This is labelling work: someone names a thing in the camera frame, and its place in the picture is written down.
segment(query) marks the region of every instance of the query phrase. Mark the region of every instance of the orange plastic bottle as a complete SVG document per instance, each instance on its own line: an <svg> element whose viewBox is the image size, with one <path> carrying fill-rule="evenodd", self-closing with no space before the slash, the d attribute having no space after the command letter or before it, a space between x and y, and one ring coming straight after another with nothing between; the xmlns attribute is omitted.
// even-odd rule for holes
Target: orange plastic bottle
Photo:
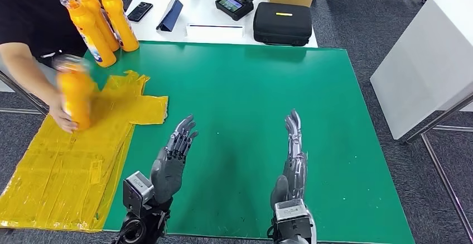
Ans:
<svg viewBox="0 0 473 244"><path fill-rule="evenodd" d="M105 16L102 13L102 8L100 7L99 0L81 0L82 4L94 15L95 24L102 32L102 35L105 38L109 48L112 51L116 51L120 48L120 44L113 34L112 28L105 19Z"/></svg>
<svg viewBox="0 0 473 244"><path fill-rule="evenodd" d="M64 112L78 124L78 130L90 127L90 97L95 86L86 61L74 55L63 55L56 59L55 68Z"/></svg>
<svg viewBox="0 0 473 244"><path fill-rule="evenodd" d="M102 5L112 23L113 30L117 34L122 49L124 51L136 50L139 47L139 43L123 11L123 1L102 0Z"/></svg>
<svg viewBox="0 0 473 244"><path fill-rule="evenodd" d="M71 20L75 24L85 44L94 55L98 65L109 67L117 61L112 50L108 47L102 32L95 25L94 15L81 4L80 0L60 0L67 8Z"/></svg>

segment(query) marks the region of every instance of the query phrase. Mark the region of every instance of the human arm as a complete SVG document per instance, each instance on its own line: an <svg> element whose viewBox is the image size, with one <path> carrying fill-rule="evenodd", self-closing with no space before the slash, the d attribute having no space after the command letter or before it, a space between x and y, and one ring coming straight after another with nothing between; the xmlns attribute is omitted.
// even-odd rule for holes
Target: human arm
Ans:
<svg viewBox="0 0 473 244"><path fill-rule="evenodd" d="M46 79L37 66L28 45L20 42L0 44L0 56L15 80L27 91L49 105L49 111L56 123L71 132L76 124L61 106L61 93Z"/></svg>

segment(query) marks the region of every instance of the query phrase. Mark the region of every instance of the black shirt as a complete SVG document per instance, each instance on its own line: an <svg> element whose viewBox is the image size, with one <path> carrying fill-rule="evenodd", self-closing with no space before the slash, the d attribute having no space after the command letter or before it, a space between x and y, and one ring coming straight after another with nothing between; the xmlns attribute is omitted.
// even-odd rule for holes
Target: black shirt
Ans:
<svg viewBox="0 0 473 244"><path fill-rule="evenodd" d="M0 44L27 44L38 61L51 66L53 52L82 56L86 46L59 0L0 0Z"/></svg>

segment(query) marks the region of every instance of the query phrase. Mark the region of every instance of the green work surface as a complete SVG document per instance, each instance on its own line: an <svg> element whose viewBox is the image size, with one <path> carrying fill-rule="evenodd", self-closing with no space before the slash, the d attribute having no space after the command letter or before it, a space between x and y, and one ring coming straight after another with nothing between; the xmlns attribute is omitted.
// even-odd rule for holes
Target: green work surface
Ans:
<svg viewBox="0 0 473 244"><path fill-rule="evenodd" d="M136 127L122 179L148 175L175 126L190 113L197 122L168 233L266 238L287 157L284 118L295 108L317 238L413 243L345 50L142 42L119 55L94 67L99 85L134 70L151 77L145 95L169 96L163 125ZM104 229L119 230L125 214L120 183Z"/></svg>

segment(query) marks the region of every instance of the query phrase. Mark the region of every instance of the robotic arm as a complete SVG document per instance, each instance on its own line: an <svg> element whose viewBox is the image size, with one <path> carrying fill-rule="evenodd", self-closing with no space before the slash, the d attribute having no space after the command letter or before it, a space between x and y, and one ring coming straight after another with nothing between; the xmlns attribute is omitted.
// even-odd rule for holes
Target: robotic arm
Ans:
<svg viewBox="0 0 473 244"><path fill-rule="evenodd" d="M295 110L286 117L286 129L288 154L283 174L278 177L271 192L274 216L268 237L278 244L315 244L315 222L303 201L307 155L302 151L301 119Z"/></svg>
<svg viewBox="0 0 473 244"><path fill-rule="evenodd" d="M123 181L127 215L115 244L156 244L165 234L172 196L179 191L187 153L197 131L193 116L182 120L153 163L150 180L137 171ZM272 226L268 237L275 244L316 244L316 228L303 198L307 155L302 151L301 120L295 110L286 117L288 155L283 174L271 193Z"/></svg>
<svg viewBox="0 0 473 244"><path fill-rule="evenodd" d="M127 215L113 243L156 244L165 233L172 196L182 185L187 153L197 131L193 116L183 119L151 167L151 180L137 171L123 181L123 205Z"/></svg>

